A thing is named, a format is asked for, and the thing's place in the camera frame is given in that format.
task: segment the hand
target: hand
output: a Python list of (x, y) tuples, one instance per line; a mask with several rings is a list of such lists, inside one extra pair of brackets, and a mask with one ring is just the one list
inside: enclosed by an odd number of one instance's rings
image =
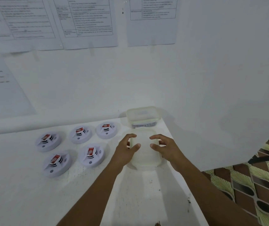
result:
[(153, 150), (161, 153), (162, 156), (171, 163), (171, 166), (176, 171), (179, 171), (178, 166), (184, 161), (186, 157), (178, 148), (178, 146), (174, 142), (174, 139), (166, 137), (162, 134), (151, 136), (149, 137), (149, 139), (151, 140), (160, 139), (159, 144), (165, 145), (164, 147), (160, 147), (159, 145), (156, 144), (150, 144), (150, 147)]
[(141, 144), (137, 143), (131, 149), (127, 146), (130, 145), (128, 141), (130, 138), (136, 137), (136, 134), (127, 134), (125, 137), (119, 142), (114, 155), (112, 156), (109, 164), (115, 167), (120, 173), (123, 167), (130, 162), (134, 153), (140, 149)]

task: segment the finger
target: finger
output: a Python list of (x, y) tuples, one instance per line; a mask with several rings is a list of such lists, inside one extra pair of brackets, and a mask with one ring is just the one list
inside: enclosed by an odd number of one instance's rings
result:
[(159, 145), (166, 145), (166, 143), (162, 140), (159, 140)]
[(149, 139), (151, 139), (151, 140), (160, 139), (160, 140), (163, 140), (165, 143), (168, 143), (170, 140), (169, 137), (166, 137), (162, 134), (153, 135), (153, 136), (149, 137)]
[(136, 134), (127, 134), (125, 137), (120, 141), (122, 144), (127, 144), (130, 138), (136, 137)]
[(136, 151), (138, 151), (138, 149), (140, 149), (140, 147), (141, 147), (141, 144), (140, 144), (140, 143), (137, 143), (136, 145), (134, 145), (134, 146), (131, 148), (131, 150), (134, 151), (134, 152), (136, 152)]
[(165, 149), (165, 147), (160, 147), (159, 145), (156, 145), (156, 144), (150, 144), (150, 147), (153, 149), (153, 150), (155, 150), (155, 151), (157, 151), (157, 152), (159, 152), (159, 153), (162, 153), (163, 151), (164, 151), (164, 149)]

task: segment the paper sheet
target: paper sheet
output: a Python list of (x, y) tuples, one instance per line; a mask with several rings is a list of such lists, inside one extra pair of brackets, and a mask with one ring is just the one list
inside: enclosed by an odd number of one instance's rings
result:
[(180, 0), (125, 2), (128, 46), (174, 44)]
[(48, 1), (64, 49), (117, 46), (113, 0)]
[(35, 113), (30, 101), (0, 56), (0, 119)]
[(48, 3), (0, 0), (0, 52), (63, 49)]

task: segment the forearm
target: forearm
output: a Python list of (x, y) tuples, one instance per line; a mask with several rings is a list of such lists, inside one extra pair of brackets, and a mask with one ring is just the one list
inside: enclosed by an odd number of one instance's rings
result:
[(110, 163), (57, 226), (99, 226), (119, 170)]
[(256, 225), (241, 207), (209, 182), (187, 158), (179, 160), (177, 166), (210, 226)]

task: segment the white wall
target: white wall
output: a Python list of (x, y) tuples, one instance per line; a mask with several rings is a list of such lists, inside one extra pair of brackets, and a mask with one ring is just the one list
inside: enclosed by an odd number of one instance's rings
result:
[(37, 115), (0, 133), (124, 116), (155, 105), (201, 170), (247, 161), (269, 138), (269, 0), (182, 0), (176, 44), (5, 55)]

